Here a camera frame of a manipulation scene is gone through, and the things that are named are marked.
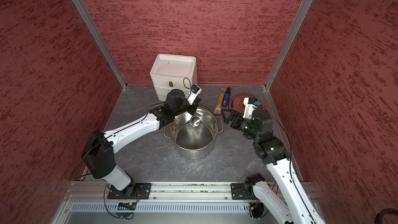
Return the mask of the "stainless steel pot lid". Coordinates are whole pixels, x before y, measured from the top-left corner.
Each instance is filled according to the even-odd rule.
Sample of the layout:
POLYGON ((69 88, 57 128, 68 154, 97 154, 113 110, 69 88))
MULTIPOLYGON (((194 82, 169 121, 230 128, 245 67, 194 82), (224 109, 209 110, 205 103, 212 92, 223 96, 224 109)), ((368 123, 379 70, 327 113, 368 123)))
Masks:
POLYGON ((238 93, 233 95, 229 100, 228 108, 243 114, 245 110, 244 99, 246 97, 255 97, 260 102, 261 108, 263 110, 266 109, 264 102, 261 101, 256 95, 250 93, 238 93))

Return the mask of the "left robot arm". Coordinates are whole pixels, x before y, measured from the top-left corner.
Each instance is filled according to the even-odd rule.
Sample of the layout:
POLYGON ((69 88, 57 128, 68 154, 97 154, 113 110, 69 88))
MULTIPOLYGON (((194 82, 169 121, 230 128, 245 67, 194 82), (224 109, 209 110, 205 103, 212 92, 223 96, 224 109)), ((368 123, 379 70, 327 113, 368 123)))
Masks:
POLYGON ((136 139, 162 129, 183 114, 193 115, 201 99, 202 89, 191 86, 190 95, 180 89, 173 89, 162 105, 150 110, 145 116, 114 130, 93 131, 84 148, 82 161, 95 179, 103 179, 113 187, 123 199, 137 197, 135 182, 115 161, 115 154, 136 139))

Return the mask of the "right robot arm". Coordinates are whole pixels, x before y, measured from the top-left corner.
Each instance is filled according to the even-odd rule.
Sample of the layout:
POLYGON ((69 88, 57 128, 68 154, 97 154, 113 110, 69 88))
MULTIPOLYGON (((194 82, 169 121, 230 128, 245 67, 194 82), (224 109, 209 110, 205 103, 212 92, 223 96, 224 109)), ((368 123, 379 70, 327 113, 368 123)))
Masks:
POLYGON ((279 198, 260 175, 246 179, 250 195, 257 198, 280 224, 323 224, 291 162, 291 153, 273 132, 273 119, 268 111, 258 108, 250 118, 234 110, 222 110, 223 122, 241 131, 253 141, 256 155, 262 160, 278 185, 279 198))

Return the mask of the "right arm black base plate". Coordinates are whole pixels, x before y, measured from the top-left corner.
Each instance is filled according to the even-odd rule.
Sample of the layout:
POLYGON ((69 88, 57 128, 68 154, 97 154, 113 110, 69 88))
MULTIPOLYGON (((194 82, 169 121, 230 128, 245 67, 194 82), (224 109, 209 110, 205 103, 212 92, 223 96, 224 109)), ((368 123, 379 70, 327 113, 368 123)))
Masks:
POLYGON ((257 182, 255 185, 248 185, 246 183, 232 183, 231 184, 231 195, 233 200, 258 200, 254 193, 254 186, 267 186, 271 189, 270 185, 265 182, 257 182))

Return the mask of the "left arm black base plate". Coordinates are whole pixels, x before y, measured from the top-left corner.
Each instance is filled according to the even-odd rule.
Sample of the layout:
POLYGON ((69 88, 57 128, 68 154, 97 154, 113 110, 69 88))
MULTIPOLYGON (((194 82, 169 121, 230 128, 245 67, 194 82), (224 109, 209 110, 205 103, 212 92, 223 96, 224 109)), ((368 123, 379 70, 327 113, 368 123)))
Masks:
POLYGON ((148 200, 151 183, 130 183, 124 190, 111 185, 107 198, 110 200, 148 200))

